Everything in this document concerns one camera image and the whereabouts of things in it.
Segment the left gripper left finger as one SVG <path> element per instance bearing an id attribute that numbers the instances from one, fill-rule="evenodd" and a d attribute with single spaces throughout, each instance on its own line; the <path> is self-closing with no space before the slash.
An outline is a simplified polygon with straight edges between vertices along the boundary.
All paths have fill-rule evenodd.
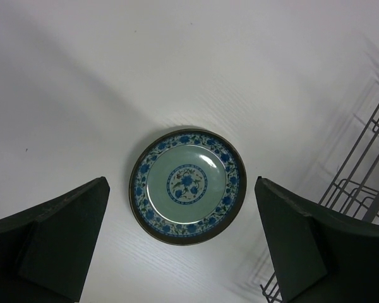
<path id="1" fill-rule="evenodd" d="M 99 177 L 0 219 L 0 302 L 79 302 L 109 193 Z"/>

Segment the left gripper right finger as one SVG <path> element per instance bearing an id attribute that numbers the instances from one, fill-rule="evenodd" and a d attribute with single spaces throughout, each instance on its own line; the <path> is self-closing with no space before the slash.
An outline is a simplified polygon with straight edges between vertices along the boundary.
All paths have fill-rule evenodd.
<path id="1" fill-rule="evenodd" d="M 379 302 L 379 226 L 259 177 L 255 196 L 284 302 Z"/>

